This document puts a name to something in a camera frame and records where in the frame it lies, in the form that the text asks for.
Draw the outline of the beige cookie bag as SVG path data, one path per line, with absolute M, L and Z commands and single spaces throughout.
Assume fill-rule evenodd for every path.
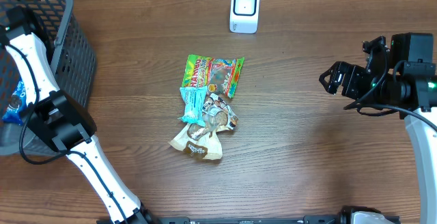
M 169 144 L 196 159 L 222 159 L 223 149 L 217 133 L 234 130 L 238 117 L 217 94 L 210 94 L 206 98 L 202 115 L 205 126 L 187 124 Z

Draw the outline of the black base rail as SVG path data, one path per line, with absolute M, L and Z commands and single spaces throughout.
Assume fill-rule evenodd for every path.
M 99 220 L 97 223 L 157 223 L 157 224 L 352 224 L 352 223 L 395 223 L 400 224 L 398 216 L 384 216 L 379 210 L 362 206 L 344 206 L 338 214 L 305 215 L 300 218 L 218 218 L 190 219 L 185 216 L 156 217 L 149 210 L 136 209 L 132 215 L 121 221 Z

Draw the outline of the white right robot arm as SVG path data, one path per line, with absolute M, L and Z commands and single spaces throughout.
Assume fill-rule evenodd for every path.
M 366 66 L 335 62 L 319 81 L 353 101 L 346 109 L 398 113 L 410 138 L 419 183 L 420 223 L 436 222 L 436 64 L 430 33 L 400 33 L 363 42 Z

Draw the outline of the blue Oreo pack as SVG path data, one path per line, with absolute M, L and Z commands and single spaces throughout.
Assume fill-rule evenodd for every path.
M 27 108 L 27 96 L 25 85 L 22 79 L 18 81 L 16 88 L 14 89 L 10 103 L 2 117 L 2 121 L 5 123 L 23 125 L 23 119 L 20 116 L 20 112 Z

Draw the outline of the grey plastic basket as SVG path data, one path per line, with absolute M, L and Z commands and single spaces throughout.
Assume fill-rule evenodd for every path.
M 87 107 L 96 72 L 96 56 L 73 14 L 74 0 L 1 0 L 1 26 L 9 24 L 6 12 L 16 6 L 32 10 L 51 44 L 50 67 L 59 87 Z M 20 74 L 12 57 L 1 49 L 1 117 L 8 107 Z M 19 154 L 22 126 L 1 120 L 1 156 Z M 23 147 L 30 155 L 52 156 L 27 129 Z

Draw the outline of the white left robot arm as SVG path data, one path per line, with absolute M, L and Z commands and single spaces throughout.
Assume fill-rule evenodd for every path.
M 12 56 L 26 89 L 29 110 L 23 129 L 80 169 L 105 205 L 110 223 L 190 223 L 186 217 L 157 218 L 144 207 L 106 158 L 91 115 L 59 88 L 33 11 L 16 6 L 6 16 L 1 46 Z

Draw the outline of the light teal snack bar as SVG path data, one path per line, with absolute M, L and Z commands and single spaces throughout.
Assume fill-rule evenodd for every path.
M 206 99 L 207 87 L 181 87 L 180 94 L 184 101 L 184 115 L 180 118 L 187 124 L 197 124 L 204 127 L 203 104 Z

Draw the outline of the white barcode scanner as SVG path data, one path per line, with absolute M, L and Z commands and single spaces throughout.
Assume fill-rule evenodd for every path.
M 257 31 L 260 0 L 231 0 L 229 30 L 253 34 Z

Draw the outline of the green Haribo candy bag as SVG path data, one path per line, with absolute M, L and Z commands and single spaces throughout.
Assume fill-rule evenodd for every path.
M 207 87 L 208 93 L 233 98 L 245 58 L 187 57 L 182 87 Z

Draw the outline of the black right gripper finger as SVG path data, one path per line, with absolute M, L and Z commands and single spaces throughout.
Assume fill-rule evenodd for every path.
M 329 94 L 335 95 L 337 93 L 337 84 L 335 82 L 335 74 L 333 74 L 332 68 L 320 75 L 319 82 Z
M 343 74 L 344 73 L 344 62 L 343 61 L 336 61 L 328 70 L 328 73 L 330 76 L 335 76 L 337 74 Z

